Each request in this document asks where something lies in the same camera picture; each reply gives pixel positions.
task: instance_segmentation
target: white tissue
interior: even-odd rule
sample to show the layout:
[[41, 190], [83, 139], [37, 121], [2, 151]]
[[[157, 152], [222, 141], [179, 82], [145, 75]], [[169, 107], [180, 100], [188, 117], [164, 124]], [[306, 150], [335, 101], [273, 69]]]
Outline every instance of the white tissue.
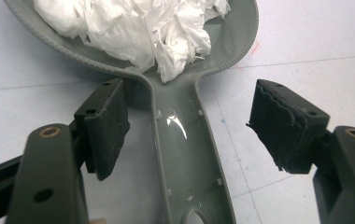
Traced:
[[224, 18], [227, 0], [34, 0], [35, 10], [63, 36], [144, 72], [157, 60], [162, 82], [210, 53], [204, 23]]

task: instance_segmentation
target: white surface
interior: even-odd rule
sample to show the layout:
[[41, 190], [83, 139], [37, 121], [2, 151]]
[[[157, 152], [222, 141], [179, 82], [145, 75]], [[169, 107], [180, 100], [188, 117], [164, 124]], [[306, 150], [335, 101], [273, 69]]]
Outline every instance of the white surface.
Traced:
[[[288, 86], [329, 113], [329, 130], [355, 126], [355, 1], [259, 0], [258, 5], [256, 43], [233, 68], [202, 81], [203, 103], [237, 222], [318, 223], [315, 170], [311, 175], [279, 172], [245, 123], [256, 79], [264, 78]], [[69, 123], [107, 78], [41, 43], [0, 1], [0, 162], [20, 155], [33, 129]], [[146, 125], [139, 115], [132, 116]], [[139, 131], [130, 139], [141, 143]], [[149, 141], [148, 134], [142, 137]]]

